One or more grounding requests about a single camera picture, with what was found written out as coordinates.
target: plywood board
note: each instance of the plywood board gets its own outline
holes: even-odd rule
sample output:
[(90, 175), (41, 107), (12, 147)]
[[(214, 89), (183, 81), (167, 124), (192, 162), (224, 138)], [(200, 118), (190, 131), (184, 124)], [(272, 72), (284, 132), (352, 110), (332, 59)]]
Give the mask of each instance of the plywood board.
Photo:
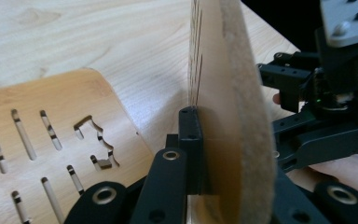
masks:
[(274, 144), (240, 4), (192, 2), (189, 101), (199, 110), (209, 174), (206, 195), (195, 200), (204, 205), (192, 215), (210, 214), (208, 223), (267, 223)]
[[(48, 129), (42, 110), (51, 125)], [(31, 153), (19, 135), (19, 120)], [(51, 136), (60, 143), (54, 144)], [(112, 167), (97, 171), (90, 156), (108, 160), (109, 151), (113, 151)], [(111, 87), (94, 70), (0, 89), (0, 165), (4, 168), (0, 169), (0, 223), (20, 222), (11, 198), (14, 191), (33, 223), (58, 223), (41, 179), (48, 179), (65, 217), (79, 198), (68, 165), (87, 189), (103, 180), (128, 186), (147, 174), (152, 159), (153, 153)]]

